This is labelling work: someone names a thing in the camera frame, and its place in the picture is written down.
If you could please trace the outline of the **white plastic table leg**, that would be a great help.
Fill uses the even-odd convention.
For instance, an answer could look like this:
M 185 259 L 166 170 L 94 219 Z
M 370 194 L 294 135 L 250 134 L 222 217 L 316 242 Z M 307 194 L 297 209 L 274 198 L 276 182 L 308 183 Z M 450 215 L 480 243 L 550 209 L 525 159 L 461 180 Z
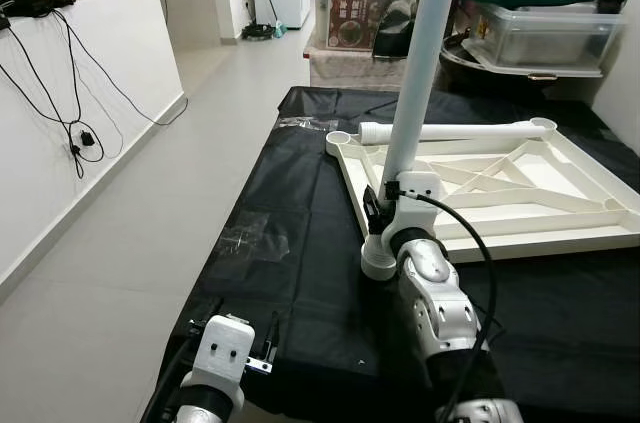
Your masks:
M 424 125 L 426 112 L 433 89 L 438 53 L 442 49 L 445 30 L 447 30 L 452 0 L 419 0 L 410 52 L 408 52 L 407 74 L 399 90 L 396 115 L 393 125 L 397 131 L 416 129 Z M 419 141 L 412 138 L 397 138 L 389 144 L 383 172 L 378 185 L 372 187 L 379 196 L 383 195 L 383 184 L 396 181 L 403 171 L 417 171 L 413 168 L 416 161 Z M 425 234 L 416 228 L 407 228 L 412 236 Z M 378 236 L 366 236 L 361 249 L 361 271 L 366 277 L 376 281 L 387 281 L 396 275 L 398 266 L 396 249 L 385 246 Z
M 540 138 L 547 126 L 532 121 L 516 123 L 424 123 L 416 129 L 397 131 L 393 123 L 361 123 L 355 138 L 365 145 L 387 145 L 397 138 L 444 141 L 484 138 Z

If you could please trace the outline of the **white plastic children table top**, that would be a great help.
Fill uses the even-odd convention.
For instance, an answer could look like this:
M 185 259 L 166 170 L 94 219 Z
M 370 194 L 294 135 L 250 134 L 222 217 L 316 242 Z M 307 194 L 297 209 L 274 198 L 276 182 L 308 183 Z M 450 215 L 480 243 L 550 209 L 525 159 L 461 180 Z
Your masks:
M 593 155 L 572 143 L 548 118 L 531 118 L 549 131 L 540 138 L 419 141 L 417 171 L 438 173 L 445 204 L 483 236 L 493 257 L 635 248 L 640 244 L 640 196 Z M 387 145 L 365 145 L 356 131 L 326 135 L 326 153 L 339 164 L 358 227 L 367 221 L 357 200 L 376 186 Z M 481 259 L 474 240 L 448 214 L 435 231 L 452 263 Z

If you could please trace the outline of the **clear plastic wrap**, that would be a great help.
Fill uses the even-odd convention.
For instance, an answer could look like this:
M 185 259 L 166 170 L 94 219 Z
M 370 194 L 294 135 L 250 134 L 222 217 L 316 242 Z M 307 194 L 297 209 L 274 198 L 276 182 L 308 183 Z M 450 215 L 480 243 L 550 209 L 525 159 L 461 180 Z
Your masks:
M 317 118 L 311 116 L 293 116 L 276 118 L 275 129 L 305 129 L 320 132 L 332 132 L 339 130 L 340 123 L 333 118 Z

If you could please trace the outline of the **black round basin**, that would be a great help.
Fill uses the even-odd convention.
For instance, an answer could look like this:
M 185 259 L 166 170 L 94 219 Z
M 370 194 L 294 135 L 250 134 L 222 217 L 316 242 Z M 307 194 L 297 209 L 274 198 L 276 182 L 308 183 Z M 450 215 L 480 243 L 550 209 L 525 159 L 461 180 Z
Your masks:
M 448 36 L 440 52 L 442 80 L 436 85 L 449 93 L 516 100 L 588 100 L 605 81 L 603 76 L 529 76 L 488 71 L 462 47 L 467 35 Z

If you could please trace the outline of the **shiny black plastic bag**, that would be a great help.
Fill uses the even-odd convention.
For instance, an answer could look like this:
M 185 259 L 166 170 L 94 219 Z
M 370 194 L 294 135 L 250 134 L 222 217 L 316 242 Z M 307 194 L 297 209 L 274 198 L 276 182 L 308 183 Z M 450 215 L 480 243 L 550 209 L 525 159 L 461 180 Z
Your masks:
M 381 16 L 372 54 L 378 58 L 404 58 L 410 52 L 419 0 L 390 0 Z

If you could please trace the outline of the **grey cloth covered ledge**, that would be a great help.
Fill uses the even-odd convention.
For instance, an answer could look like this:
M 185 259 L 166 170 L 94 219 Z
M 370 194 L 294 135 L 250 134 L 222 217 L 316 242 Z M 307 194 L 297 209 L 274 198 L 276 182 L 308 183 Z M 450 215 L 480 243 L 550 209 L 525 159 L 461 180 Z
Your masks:
M 408 57 L 378 56 L 369 51 L 328 51 L 308 47 L 310 84 L 316 88 L 398 91 L 407 74 Z

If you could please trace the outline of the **clear plastic storage box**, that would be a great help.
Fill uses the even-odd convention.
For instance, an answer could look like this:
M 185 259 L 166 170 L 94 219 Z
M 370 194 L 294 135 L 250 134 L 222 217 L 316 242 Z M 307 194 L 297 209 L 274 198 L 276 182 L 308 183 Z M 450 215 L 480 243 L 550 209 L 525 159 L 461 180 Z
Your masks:
M 517 10 L 479 4 L 462 47 L 495 74 L 600 77 L 623 25 L 620 13 L 599 13 L 594 3 Z

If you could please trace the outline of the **clear tape patch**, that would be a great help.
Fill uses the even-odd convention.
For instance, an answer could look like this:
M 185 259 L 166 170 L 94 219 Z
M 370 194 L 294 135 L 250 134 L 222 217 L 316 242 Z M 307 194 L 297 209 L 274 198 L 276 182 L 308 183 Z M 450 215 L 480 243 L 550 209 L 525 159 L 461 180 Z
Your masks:
M 288 237 L 274 231 L 268 213 L 244 212 L 225 223 L 212 254 L 230 260 L 278 262 L 291 253 Z

